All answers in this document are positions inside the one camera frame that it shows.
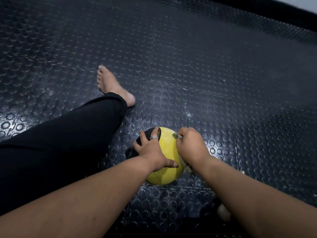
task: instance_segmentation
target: white wall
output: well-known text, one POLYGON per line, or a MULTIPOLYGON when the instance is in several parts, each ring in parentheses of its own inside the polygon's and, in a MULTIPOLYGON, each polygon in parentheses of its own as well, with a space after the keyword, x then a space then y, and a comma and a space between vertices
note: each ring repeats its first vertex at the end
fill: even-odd
POLYGON ((317 0, 278 0, 317 14, 317 0))

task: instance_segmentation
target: hand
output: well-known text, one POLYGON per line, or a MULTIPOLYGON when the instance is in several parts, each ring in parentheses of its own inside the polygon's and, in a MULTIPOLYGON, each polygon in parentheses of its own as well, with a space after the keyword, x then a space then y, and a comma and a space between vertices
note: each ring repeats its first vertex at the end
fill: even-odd
POLYGON ((200 133, 193 128, 181 128, 177 133, 183 140, 176 140, 176 147, 182 159, 195 169, 195 164, 210 157, 209 151, 200 133))
MULTIPOLYGON (((157 136, 159 128, 156 127, 151 136, 157 136)), ((133 142, 133 147, 142 156, 151 163, 152 171, 158 171, 164 167, 177 168, 178 164, 171 159, 167 159, 162 153, 161 147, 159 145, 158 139, 151 139, 150 141, 145 136, 143 131, 140 131, 140 140, 142 146, 140 146, 136 141, 133 142)))

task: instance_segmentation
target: leg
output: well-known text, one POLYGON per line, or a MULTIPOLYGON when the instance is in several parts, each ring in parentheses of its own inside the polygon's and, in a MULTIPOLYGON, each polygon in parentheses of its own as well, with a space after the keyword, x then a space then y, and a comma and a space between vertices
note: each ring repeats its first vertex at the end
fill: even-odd
POLYGON ((135 102, 103 66, 97 82, 104 96, 0 143, 0 215, 97 167, 135 102))

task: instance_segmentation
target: textured rubber mat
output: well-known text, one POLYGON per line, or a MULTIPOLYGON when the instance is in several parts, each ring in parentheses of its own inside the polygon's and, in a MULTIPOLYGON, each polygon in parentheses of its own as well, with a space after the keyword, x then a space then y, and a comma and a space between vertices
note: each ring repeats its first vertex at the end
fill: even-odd
MULTIPOLYGON (((317 34, 208 0, 0 0, 0 140, 101 93, 103 64, 136 96, 99 168, 141 129, 196 128, 210 153, 317 207, 317 34)), ((108 236, 239 236, 183 174, 144 184, 108 236)))

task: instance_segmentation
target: yellow and black ball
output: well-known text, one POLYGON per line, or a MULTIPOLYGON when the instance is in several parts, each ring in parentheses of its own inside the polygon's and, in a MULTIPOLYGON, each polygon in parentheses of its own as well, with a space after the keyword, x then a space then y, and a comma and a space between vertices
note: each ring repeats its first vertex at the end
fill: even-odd
MULTIPOLYGON (((151 133, 154 128, 145 131, 145 136, 150 140, 151 133)), ((146 179, 149 183, 154 185, 164 185, 176 180, 184 171, 183 165, 180 162, 179 155, 176 148, 176 139, 173 137, 174 131, 169 128, 158 128, 158 142, 161 150, 166 158, 175 160, 178 168, 163 168, 159 171, 152 172, 146 179)), ((141 145, 140 137, 137 138, 137 143, 141 145)), ((132 157, 137 156, 138 153, 133 149, 132 157)))

